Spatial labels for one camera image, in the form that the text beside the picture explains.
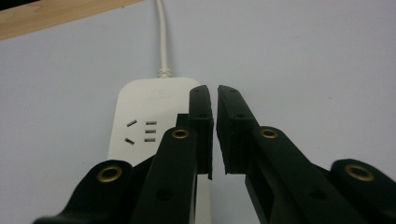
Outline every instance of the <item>wooden edge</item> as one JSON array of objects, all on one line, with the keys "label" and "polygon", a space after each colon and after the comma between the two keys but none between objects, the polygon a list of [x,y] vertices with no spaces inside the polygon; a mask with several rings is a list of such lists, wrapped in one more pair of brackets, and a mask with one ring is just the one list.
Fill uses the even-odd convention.
[{"label": "wooden edge", "polygon": [[0,40],[124,7],[142,0],[41,0],[0,11]]}]

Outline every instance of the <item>white cable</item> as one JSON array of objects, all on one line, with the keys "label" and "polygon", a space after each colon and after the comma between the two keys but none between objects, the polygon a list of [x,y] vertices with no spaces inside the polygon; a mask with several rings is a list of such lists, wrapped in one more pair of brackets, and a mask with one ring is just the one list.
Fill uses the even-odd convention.
[{"label": "white cable", "polygon": [[163,1],[157,0],[158,17],[160,19],[161,32],[161,69],[158,77],[171,77],[171,70],[168,67],[167,40],[166,40],[166,20],[163,12]]}]

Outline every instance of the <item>white surface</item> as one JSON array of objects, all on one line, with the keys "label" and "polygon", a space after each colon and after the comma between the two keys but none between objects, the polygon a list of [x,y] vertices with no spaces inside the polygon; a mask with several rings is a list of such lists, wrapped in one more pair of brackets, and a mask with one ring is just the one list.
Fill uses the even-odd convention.
[{"label": "white surface", "polygon": [[[396,2],[164,1],[170,66],[241,91],[312,162],[396,179]],[[60,212],[106,159],[118,92],[160,64],[153,1],[0,42],[0,223]],[[259,223],[214,142],[213,223]]]},{"label": "white surface", "polygon": [[197,176],[197,196],[195,201],[195,224],[212,224],[211,180],[207,175]]}]

